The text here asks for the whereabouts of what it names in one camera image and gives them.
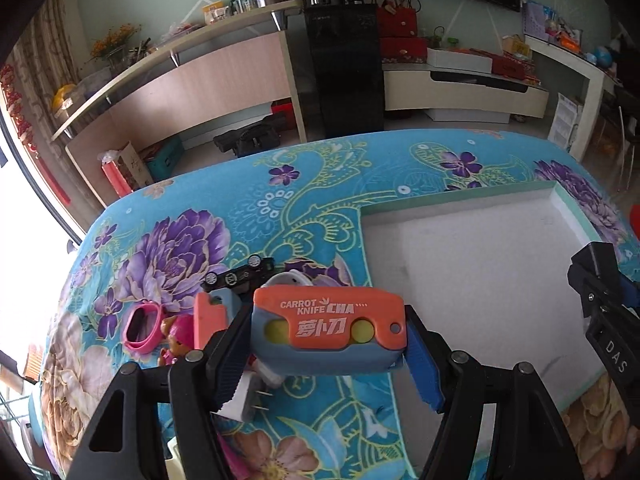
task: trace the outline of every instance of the toy car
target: toy car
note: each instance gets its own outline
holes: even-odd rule
[[[275,269],[273,258],[263,258],[258,254],[252,254],[246,264],[235,269],[217,274],[208,272],[202,282],[202,290],[211,292],[217,288],[235,288],[250,283],[250,288],[257,288],[266,282]]]

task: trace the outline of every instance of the purple peony print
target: purple peony print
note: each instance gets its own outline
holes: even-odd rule
[[[101,315],[98,322],[98,337],[107,339],[107,333],[109,337],[113,337],[118,326],[118,316],[116,314],[122,310],[122,302],[116,300],[113,287],[109,287],[106,294],[99,296],[94,301],[94,310]]]
[[[575,198],[585,216],[591,221],[600,237],[613,243],[621,244],[628,237],[625,227],[620,222],[613,206],[583,176],[569,166],[555,160],[547,163],[536,162],[534,174],[540,180],[556,180]]]
[[[306,274],[317,286],[351,286],[353,279],[347,264],[339,254],[329,267],[308,258],[296,258],[284,264],[284,270],[296,269]]]
[[[469,178],[472,173],[480,173],[482,170],[482,164],[474,162],[476,156],[473,153],[462,152],[457,156],[453,152],[442,152],[440,156],[444,160],[440,165],[446,170],[452,170],[452,173],[460,178]]]
[[[288,186],[292,180],[296,180],[300,176],[300,172],[289,164],[285,164],[279,168],[271,168],[269,174],[273,175],[269,179],[269,184],[272,186],[277,186],[278,184]]]
[[[114,224],[112,226],[105,225],[102,229],[100,229],[100,232],[98,233],[97,237],[95,237],[95,240],[94,240],[94,249],[98,249],[103,245],[106,245],[107,242],[111,240],[111,235],[113,235],[113,232],[116,230],[117,227],[118,227],[118,224]]]
[[[91,277],[91,268],[98,262],[98,253],[86,254],[80,263],[74,275],[71,277],[71,286],[82,286],[89,281]]]
[[[173,222],[165,218],[136,244],[118,271],[113,288],[119,301],[151,300],[169,312],[193,307],[207,272],[222,272],[220,262],[231,236],[222,219],[189,209]]]
[[[473,189],[475,187],[482,187],[482,184],[480,184],[477,180],[473,180],[466,185],[467,189]],[[447,189],[445,189],[444,191],[459,191],[460,189],[462,189],[460,186],[447,184]]]

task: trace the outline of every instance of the pink fitness band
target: pink fitness band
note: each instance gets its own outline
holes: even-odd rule
[[[156,314],[156,322],[151,329],[151,333],[145,340],[136,341],[135,339],[144,326],[146,317],[149,314]],[[129,317],[129,321],[127,321],[127,325],[124,329],[124,346],[139,354],[149,354],[152,352],[153,349],[162,341],[163,336],[160,331],[160,324],[163,319],[164,312],[162,307],[156,302],[148,301],[139,304]]]

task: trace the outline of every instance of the beige curtain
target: beige curtain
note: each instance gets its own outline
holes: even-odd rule
[[[95,219],[104,208],[66,154],[64,147],[68,139],[62,135],[50,140],[58,129],[50,107],[53,97],[61,86],[79,82],[78,69],[65,33],[64,13],[62,0],[45,1],[14,46],[14,69],[22,86],[25,104],[34,118],[33,129],[45,139],[61,169],[86,201],[81,209],[86,211],[89,208]],[[41,142],[38,150],[42,152],[43,148]],[[75,208],[68,209],[73,216]]]

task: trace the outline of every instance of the blue tablecloth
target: blue tablecloth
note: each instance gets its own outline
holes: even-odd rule
[[[408,196],[535,179],[576,199],[621,270],[640,280],[638,240],[600,187],[549,142],[489,130],[405,130],[300,144],[159,182],[118,200],[79,249],[42,375],[50,455],[70,460],[114,372],[134,359],[121,327],[154,300],[190,312],[204,274],[273,256],[319,285],[370,285],[358,210]],[[409,478],[388,375],[288,378],[251,423],[220,430],[257,478]],[[168,406],[164,435],[173,434]],[[479,461],[472,478],[482,475]]]

